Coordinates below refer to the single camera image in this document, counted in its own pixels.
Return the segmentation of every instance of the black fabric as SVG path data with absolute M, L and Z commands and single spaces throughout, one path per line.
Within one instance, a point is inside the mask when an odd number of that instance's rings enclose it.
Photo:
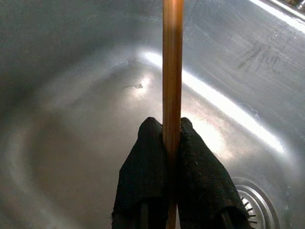
M 168 209 L 166 157 L 162 125 L 149 117 L 141 124 L 138 139 L 120 169 L 112 228 L 119 228 L 116 227 L 118 221 L 124 225 L 137 224 L 134 218 L 140 214 L 143 202 L 148 203 L 150 227 L 165 228 Z
M 182 229 L 224 228 L 226 210 L 236 228 L 249 229 L 248 213 L 224 166 L 213 155 L 187 118 L 182 118 L 177 157 L 178 210 Z

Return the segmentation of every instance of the sink basin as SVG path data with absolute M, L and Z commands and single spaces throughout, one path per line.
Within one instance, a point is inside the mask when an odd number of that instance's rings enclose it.
M 162 119 L 162 2 L 12 0 L 0 16 L 0 228 L 110 228 L 138 127 Z M 304 21 L 275 0 L 185 1 L 182 116 L 255 229 L 305 227 Z

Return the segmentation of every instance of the black cloth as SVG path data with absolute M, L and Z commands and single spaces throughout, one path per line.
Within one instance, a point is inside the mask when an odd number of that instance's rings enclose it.
M 235 229 L 250 229 L 237 190 L 187 118 L 181 120 L 177 155 L 178 210 L 182 229 L 224 229 L 221 213 L 229 213 Z M 148 228 L 164 229 L 168 211 L 168 173 L 162 125 L 147 118 L 123 164 L 112 213 L 113 229 L 139 229 L 143 204 Z

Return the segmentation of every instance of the drain strainer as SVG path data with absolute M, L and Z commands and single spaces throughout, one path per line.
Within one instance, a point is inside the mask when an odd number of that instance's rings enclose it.
M 233 182 L 249 213 L 250 226 L 253 229 L 279 229 L 275 210 L 262 190 L 244 178 L 233 178 Z

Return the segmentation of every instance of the sink drain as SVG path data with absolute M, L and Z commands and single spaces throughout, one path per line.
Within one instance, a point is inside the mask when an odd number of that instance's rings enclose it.
M 275 210 L 262 190 L 244 178 L 233 178 L 233 182 L 249 213 L 250 226 L 253 229 L 279 229 Z

